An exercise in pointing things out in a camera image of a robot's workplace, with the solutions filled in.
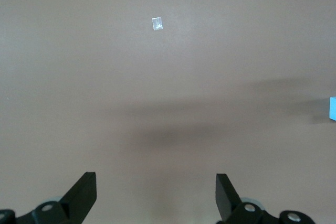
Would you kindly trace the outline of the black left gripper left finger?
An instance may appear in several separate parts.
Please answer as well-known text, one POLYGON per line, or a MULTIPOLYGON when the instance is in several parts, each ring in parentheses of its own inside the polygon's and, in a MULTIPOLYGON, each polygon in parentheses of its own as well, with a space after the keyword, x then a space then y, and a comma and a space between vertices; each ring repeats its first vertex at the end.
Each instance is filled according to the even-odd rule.
POLYGON ((96 173, 86 172, 58 201, 47 201, 19 217, 11 209, 0 209, 0 224, 82 224, 96 199, 96 173))

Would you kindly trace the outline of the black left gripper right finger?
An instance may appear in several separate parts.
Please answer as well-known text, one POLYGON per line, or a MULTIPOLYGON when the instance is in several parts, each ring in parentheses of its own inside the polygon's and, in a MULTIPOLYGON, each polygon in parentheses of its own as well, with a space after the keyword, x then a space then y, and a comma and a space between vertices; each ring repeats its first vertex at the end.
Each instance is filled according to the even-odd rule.
POLYGON ((226 174, 216 175, 215 199, 221 216, 217 224, 316 224, 299 211, 285 210, 274 217, 253 202, 243 202, 226 174))

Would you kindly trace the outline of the light blue foam block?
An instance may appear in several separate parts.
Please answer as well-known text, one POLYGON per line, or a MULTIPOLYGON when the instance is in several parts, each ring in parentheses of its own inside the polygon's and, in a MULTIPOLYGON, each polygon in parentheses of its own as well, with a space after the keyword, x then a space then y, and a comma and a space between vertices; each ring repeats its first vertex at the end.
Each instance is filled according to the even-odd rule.
POLYGON ((329 97, 329 119, 336 121, 336 96, 329 97))

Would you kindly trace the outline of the small clear tape piece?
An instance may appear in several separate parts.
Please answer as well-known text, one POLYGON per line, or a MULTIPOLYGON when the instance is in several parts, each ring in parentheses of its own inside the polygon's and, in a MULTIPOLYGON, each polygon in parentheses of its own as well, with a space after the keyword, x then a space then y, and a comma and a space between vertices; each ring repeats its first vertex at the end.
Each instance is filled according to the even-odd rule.
POLYGON ((163 29, 162 18, 161 17, 152 18, 152 26, 154 31, 162 30, 163 29))

